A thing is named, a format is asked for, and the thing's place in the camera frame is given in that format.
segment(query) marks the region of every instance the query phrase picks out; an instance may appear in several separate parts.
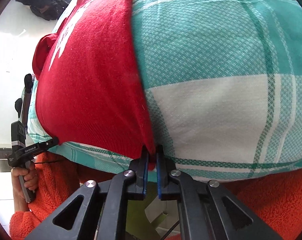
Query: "triangular cutout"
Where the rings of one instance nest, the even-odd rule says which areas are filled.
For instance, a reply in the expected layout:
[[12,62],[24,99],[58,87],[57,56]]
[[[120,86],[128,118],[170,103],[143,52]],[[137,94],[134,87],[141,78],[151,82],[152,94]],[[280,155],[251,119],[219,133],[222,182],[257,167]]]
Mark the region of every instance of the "triangular cutout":
[[53,224],[66,230],[71,230],[83,200],[84,196],[82,195],[73,199],[73,201],[53,219]]
[[231,223],[235,230],[240,230],[252,224],[252,219],[248,217],[231,199],[223,197],[222,202],[231,219]]

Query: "human hand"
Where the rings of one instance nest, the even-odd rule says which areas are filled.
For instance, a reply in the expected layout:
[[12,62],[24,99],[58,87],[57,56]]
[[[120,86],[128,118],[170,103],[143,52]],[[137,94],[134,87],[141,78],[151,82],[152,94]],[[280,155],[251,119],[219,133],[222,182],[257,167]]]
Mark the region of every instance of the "human hand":
[[13,192],[16,193],[19,197],[25,199],[24,193],[22,191],[21,184],[19,182],[19,175],[24,176],[24,186],[29,190],[35,190],[38,188],[38,176],[37,170],[35,169],[34,162],[31,162],[29,170],[16,167],[12,168],[11,170],[12,175],[12,185],[13,185]]

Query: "silver screw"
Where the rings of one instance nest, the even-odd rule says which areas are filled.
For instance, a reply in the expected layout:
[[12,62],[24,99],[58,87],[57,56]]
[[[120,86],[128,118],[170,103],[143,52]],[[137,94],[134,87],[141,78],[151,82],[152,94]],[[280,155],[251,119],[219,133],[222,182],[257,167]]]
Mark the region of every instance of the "silver screw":
[[126,170],[126,171],[123,172],[123,175],[125,177],[132,177],[134,175],[134,171],[132,171],[132,170]]
[[218,181],[216,181],[215,179],[213,179],[213,180],[209,181],[209,185],[211,187],[219,187],[220,183]]
[[181,175],[181,171],[179,170],[172,170],[171,171],[171,175],[174,177],[180,176]]
[[85,186],[87,187],[94,187],[95,185],[96,185],[95,180],[88,180],[87,182],[85,182]]

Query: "plaid fabric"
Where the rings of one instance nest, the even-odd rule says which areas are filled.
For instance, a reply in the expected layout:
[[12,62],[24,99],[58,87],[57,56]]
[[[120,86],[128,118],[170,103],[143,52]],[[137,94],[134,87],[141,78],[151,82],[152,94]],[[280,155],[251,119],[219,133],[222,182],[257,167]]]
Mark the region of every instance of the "plaid fabric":
[[[178,169],[229,181],[302,167],[296,0],[134,0],[132,33],[155,141]],[[28,132],[38,142],[49,136],[36,117],[36,85]],[[130,162],[75,142],[52,151],[113,173]]]

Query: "green object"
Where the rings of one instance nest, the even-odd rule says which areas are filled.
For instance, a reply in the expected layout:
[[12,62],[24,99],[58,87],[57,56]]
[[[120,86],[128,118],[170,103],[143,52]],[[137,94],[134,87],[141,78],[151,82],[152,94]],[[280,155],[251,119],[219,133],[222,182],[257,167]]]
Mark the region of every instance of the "green object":
[[146,207],[158,195],[156,183],[148,182],[146,192],[147,195],[143,201],[128,201],[126,231],[139,240],[159,240],[160,236],[155,228],[158,226],[159,221],[161,223],[165,219],[166,215],[160,214],[152,223],[149,222],[145,215]]

